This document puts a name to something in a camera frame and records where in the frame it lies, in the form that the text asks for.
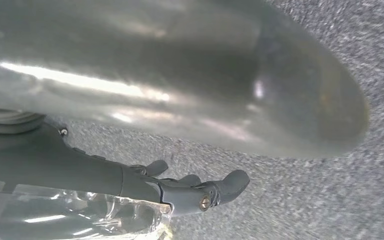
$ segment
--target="gray carpet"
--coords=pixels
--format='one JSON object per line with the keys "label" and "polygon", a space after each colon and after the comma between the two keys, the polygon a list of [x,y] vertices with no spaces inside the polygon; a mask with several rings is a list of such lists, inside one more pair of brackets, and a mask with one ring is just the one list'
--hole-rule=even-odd
{"label": "gray carpet", "polygon": [[165,177],[251,177],[235,202],[173,219],[174,239],[384,239],[384,0],[271,0],[346,64],[371,105],[354,152],[331,159],[272,159],[60,117],[68,142],[126,164],[166,160]]}

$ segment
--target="bolt head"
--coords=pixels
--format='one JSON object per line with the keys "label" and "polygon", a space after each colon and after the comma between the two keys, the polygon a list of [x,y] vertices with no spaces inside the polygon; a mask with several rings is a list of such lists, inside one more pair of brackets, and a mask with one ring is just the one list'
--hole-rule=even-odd
{"label": "bolt head", "polygon": [[211,203],[210,196],[206,194],[201,198],[201,201],[199,203],[199,208],[201,208],[201,211],[205,212],[210,208],[210,203]]}

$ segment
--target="screw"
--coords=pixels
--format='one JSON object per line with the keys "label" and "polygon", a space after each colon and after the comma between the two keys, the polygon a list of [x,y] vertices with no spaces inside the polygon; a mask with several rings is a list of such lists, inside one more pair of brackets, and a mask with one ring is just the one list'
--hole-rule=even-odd
{"label": "screw", "polygon": [[64,136],[67,136],[69,134],[69,131],[67,130],[67,128],[61,128],[59,130],[59,134],[61,135],[61,137],[64,137]]}
{"label": "screw", "polygon": [[205,212],[208,210],[208,208],[210,208],[210,196],[208,196],[207,194],[205,194],[202,198],[201,198],[201,201],[199,203],[199,208],[201,209],[201,211]]}

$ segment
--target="transparent plastic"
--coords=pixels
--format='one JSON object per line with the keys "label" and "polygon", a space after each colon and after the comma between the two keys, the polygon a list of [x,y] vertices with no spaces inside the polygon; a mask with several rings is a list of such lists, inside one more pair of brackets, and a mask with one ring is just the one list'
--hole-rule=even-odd
{"label": "transparent plastic", "polygon": [[157,240],[169,205],[106,194],[0,182],[0,240]]}

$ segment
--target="clear plastic wrap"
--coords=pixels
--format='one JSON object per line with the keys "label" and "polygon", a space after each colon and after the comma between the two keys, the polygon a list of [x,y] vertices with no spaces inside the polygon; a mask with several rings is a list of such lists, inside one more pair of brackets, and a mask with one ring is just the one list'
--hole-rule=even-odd
{"label": "clear plastic wrap", "polygon": [[0,182],[0,240],[157,240],[171,221],[166,204],[30,185],[5,189]]}

